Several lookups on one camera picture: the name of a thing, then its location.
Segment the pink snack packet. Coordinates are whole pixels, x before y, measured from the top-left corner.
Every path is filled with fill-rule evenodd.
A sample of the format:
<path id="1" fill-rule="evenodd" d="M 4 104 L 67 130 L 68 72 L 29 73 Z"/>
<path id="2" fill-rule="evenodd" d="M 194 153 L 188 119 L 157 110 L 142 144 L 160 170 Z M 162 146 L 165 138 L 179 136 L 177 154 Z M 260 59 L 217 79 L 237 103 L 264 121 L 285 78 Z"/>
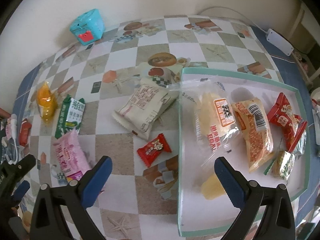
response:
<path id="1" fill-rule="evenodd" d="M 61 171 L 68 180 L 79 181 L 91 169 L 81 149 L 76 130 L 64 134 L 53 146 Z"/>

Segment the green biscuit packet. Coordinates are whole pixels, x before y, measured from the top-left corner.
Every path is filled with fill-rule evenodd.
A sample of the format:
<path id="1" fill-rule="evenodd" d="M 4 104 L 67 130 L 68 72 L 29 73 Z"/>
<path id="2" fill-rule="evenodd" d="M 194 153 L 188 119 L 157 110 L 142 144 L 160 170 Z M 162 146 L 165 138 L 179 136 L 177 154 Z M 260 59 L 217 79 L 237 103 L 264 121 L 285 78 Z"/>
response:
<path id="1" fill-rule="evenodd" d="M 76 100 L 69 94 L 66 96 L 62 102 L 57 121 L 55 131 L 56 139 L 59 139 L 64 134 L 72 130 L 75 130 L 79 134 L 85 107 L 86 104 L 84 98 Z"/>

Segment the small red candy packet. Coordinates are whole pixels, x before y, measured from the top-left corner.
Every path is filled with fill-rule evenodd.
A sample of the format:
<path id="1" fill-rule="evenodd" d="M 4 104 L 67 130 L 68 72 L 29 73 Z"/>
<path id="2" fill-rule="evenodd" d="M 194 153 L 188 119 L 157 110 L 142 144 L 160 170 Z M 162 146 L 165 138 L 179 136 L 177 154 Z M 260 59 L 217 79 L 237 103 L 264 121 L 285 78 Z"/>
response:
<path id="1" fill-rule="evenodd" d="M 146 167 L 151 167 L 151 164 L 162 152 L 172 152 L 163 133 L 160 133 L 155 139 L 137 150 L 137 154 Z"/>

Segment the green silver small packet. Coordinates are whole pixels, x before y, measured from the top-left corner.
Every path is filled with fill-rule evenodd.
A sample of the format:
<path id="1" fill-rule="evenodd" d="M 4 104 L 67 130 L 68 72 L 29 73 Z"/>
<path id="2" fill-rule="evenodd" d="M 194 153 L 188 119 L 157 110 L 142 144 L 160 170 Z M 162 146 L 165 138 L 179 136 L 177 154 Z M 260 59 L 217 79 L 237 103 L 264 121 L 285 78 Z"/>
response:
<path id="1" fill-rule="evenodd" d="M 272 173 L 275 178 L 288 181 L 295 164 L 295 159 L 295 154 L 280 150 L 264 171 L 264 175 Z"/>

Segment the red small box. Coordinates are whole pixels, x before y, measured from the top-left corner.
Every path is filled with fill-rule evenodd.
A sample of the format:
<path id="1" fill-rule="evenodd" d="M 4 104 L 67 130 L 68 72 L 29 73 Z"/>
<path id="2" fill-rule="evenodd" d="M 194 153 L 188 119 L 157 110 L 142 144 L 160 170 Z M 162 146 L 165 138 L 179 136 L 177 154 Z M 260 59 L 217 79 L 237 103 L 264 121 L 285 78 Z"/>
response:
<path id="1" fill-rule="evenodd" d="M 29 132 L 31 130 L 32 124 L 28 119 L 24 119 L 21 123 L 20 135 L 19 135 L 19 145 L 26 146 L 28 143 Z"/>

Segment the yellow jelly piece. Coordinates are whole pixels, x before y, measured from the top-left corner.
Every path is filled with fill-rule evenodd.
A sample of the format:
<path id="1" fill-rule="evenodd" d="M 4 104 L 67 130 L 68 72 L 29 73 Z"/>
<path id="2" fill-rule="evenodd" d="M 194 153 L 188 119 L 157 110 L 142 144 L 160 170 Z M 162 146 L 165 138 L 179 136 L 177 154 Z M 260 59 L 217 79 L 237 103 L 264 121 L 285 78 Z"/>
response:
<path id="1" fill-rule="evenodd" d="M 211 175 L 202 185 L 201 193 L 207 200 L 214 200 L 226 194 L 216 174 Z"/>

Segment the white tray with green rim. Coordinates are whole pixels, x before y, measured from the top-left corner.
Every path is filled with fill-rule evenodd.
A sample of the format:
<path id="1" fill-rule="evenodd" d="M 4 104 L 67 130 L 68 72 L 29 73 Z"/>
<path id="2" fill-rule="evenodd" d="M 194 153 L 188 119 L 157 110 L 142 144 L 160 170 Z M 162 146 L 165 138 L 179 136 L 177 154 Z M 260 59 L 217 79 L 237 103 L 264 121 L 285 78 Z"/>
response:
<path id="1" fill-rule="evenodd" d="M 258 98 L 269 111 L 280 93 L 289 100 L 292 110 L 303 119 L 307 118 L 302 97 L 295 87 L 264 77 L 210 68 L 185 68 L 181 75 L 179 99 L 180 153 L 179 153 L 179 193 L 178 230 L 182 237 L 200 237 L 223 233 L 239 213 L 226 194 L 207 200 L 201 193 L 201 185 L 214 173 L 214 161 L 223 156 L 235 170 L 248 180 L 255 180 L 261 186 L 276 187 L 284 184 L 291 200 L 295 200 L 308 188 L 310 177 L 310 148 L 295 161 L 288 180 L 276 178 L 262 165 L 250 171 L 246 144 L 242 135 L 237 135 L 230 143 L 230 152 L 219 149 L 212 153 L 208 140 L 201 138 L 196 128 L 194 105 L 201 95 L 200 85 L 210 80 L 230 102 Z"/>

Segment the orange barcode snack packet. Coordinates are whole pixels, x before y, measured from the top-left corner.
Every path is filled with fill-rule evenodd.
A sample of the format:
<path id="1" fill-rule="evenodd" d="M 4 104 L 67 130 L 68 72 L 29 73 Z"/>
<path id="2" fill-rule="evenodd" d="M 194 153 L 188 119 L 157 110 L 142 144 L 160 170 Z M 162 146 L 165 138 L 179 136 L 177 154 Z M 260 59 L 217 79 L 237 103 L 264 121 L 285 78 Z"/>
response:
<path id="1" fill-rule="evenodd" d="M 260 99 L 239 101 L 232 109 L 246 143 L 249 172 L 257 170 L 273 156 L 273 138 L 267 114 Z"/>

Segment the red snack packet in tray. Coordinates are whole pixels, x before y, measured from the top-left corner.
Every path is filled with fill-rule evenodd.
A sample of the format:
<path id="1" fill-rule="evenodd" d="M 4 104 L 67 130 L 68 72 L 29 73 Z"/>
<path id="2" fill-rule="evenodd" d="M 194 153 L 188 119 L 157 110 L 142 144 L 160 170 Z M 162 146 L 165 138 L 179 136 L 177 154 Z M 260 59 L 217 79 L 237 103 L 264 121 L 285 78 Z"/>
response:
<path id="1" fill-rule="evenodd" d="M 279 126 L 282 130 L 287 152 L 292 153 L 300 141 L 308 122 L 293 112 L 292 106 L 281 92 L 275 104 L 267 114 L 268 122 Z"/>

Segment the clear wafer packet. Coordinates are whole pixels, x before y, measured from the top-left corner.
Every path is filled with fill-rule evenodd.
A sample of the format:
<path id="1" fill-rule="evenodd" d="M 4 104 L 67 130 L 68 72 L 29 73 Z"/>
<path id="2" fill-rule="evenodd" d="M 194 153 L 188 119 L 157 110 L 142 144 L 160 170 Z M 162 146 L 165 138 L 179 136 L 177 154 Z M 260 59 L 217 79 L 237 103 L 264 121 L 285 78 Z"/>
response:
<path id="1" fill-rule="evenodd" d="M 193 79 L 169 85 L 168 89 L 180 93 L 181 106 L 191 115 L 202 166 L 216 155 L 232 151 L 232 141 L 240 130 L 222 83 L 213 78 Z"/>

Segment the beige snack packet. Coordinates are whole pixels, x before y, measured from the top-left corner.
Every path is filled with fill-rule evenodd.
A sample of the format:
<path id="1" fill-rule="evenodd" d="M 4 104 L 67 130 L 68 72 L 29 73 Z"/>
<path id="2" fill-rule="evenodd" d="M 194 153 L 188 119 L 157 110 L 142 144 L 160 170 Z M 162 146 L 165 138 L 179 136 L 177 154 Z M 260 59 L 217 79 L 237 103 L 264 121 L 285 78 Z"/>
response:
<path id="1" fill-rule="evenodd" d="M 176 100 L 179 92 L 161 87 L 150 78 L 140 80 L 128 102 L 112 113 L 121 126 L 137 137 L 147 141 L 153 123 Z"/>

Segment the checkered tablecloth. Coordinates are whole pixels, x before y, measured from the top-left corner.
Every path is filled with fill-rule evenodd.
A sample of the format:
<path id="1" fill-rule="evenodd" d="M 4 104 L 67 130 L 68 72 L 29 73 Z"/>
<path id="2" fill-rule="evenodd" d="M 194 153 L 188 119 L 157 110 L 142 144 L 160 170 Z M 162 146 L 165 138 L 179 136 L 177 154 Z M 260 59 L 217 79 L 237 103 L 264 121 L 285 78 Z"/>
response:
<path id="1" fill-rule="evenodd" d="M 62 49 L 21 83 L 31 124 L 20 170 L 30 239 L 214 239 L 239 210 L 214 170 L 220 159 L 289 200 L 319 191 L 307 144 L 287 179 L 265 170 L 286 147 L 268 116 L 277 97 L 315 138 L 298 69 L 236 20 L 161 17 L 118 25 Z"/>

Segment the turquoise toy box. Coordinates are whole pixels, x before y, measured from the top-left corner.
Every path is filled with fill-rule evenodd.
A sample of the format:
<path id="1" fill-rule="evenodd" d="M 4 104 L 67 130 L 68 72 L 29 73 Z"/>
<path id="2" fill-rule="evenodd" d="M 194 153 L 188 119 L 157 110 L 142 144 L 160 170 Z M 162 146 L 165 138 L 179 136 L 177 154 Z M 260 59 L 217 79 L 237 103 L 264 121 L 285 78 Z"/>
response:
<path id="1" fill-rule="evenodd" d="M 101 39 L 105 26 L 99 10 L 92 9 L 78 16 L 69 30 L 85 46 Z"/>

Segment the white power adapter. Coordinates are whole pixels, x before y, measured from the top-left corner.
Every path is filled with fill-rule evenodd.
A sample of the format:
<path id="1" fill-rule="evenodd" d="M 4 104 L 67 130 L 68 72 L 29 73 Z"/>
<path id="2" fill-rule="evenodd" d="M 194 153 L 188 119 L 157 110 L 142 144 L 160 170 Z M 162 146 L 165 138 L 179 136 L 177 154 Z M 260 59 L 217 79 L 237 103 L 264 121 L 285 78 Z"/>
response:
<path id="1" fill-rule="evenodd" d="M 273 29 L 268 29 L 266 32 L 266 40 L 287 56 L 290 56 L 293 52 L 292 44 Z"/>

